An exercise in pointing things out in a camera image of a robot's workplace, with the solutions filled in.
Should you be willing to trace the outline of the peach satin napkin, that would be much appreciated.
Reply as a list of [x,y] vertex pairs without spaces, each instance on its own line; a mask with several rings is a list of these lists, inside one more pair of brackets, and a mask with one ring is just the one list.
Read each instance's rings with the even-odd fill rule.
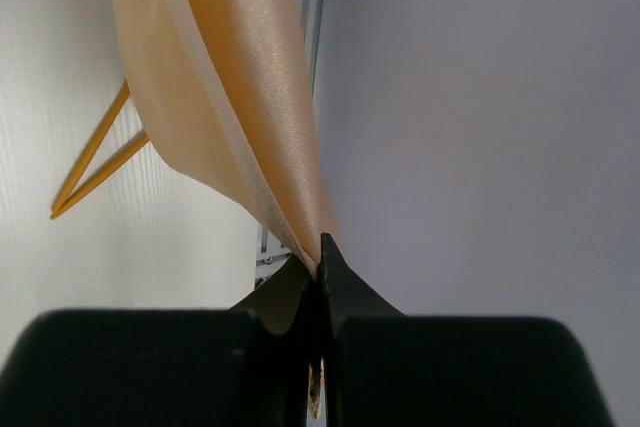
[[337,222],[295,0],[113,0],[125,77],[162,159],[245,208],[304,265]]

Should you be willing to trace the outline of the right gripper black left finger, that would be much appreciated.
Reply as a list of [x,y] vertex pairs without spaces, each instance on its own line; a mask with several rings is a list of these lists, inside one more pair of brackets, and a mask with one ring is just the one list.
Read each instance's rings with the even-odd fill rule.
[[226,310],[61,309],[1,371],[5,426],[301,426],[311,278],[296,258]]

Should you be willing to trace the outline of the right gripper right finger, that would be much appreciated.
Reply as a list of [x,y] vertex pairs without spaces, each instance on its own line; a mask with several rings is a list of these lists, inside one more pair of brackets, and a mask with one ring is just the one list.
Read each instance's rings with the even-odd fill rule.
[[609,426],[578,340],[544,317],[401,313],[322,238],[331,426]]

